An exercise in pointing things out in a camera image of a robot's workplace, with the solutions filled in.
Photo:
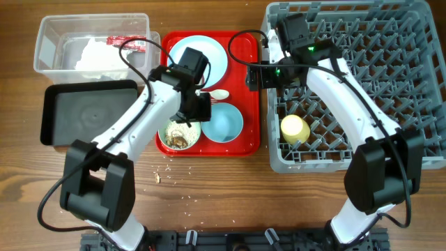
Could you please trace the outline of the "light blue bowl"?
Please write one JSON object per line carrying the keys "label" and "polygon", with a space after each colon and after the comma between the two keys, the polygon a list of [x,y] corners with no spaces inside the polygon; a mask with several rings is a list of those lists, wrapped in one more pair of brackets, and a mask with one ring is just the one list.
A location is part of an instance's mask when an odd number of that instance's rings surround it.
{"label": "light blue bowl", "polygon": [[243,130],[244,121],[240,110],[229,103],[211,105],[211,118],[201,123],[201,130],[209,140],[228,143],[237,138]]}

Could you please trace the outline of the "yellow plastic cup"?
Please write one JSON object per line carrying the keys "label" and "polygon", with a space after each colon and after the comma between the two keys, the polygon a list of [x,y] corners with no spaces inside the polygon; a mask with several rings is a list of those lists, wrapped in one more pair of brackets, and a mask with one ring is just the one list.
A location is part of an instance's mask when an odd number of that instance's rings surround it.
{"label": "yellow plastic cup", "polygon": [[305,143],[310,136],[310,128],[306,121],[297,115],[288,115],[280,124],[282,137],[291,145],[296,142]]}

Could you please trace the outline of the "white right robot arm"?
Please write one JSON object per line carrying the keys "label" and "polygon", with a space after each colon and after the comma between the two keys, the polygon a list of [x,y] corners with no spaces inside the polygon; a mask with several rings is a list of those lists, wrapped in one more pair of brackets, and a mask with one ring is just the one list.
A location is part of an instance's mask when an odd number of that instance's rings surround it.
{"label": "white right robot arm", "polygon": [[268,59],[247,64],[252,91],[280,89],[295,82],[306,86],[327,106],[353,149],[344,177],[348,196],[325,226],[326,250],[347,250],[364,242],[371,228],[405,204],[410,225],[411,196],[421,181],[424,138],[404,130],[367,95],[350,71],[342,51],[328,39],[315,41],[301,13],[282,18],[263,33]]}

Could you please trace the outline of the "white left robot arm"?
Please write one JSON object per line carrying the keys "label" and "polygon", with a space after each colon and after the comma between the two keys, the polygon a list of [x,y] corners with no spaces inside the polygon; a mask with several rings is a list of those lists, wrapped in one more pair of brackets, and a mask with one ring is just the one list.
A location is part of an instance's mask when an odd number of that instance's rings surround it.
{"label": "white left robot arm", "polygon": [[[167,121],[191,126],[210,120],[209,94],[196,93],[205,85],[201,78],[208,68],[208,58],[188,47],[178,63],[143,76],[141,95],[114,125],[92,142],[77,139],[70,145],[63,176],[38,206],[39,224],[53,232],[97,231],[104,250],[152,250],[147,228],[132,214],[134,164]],[[45,204],[56,190],[61,208],[85,226],[54,227],[44,221]]]}

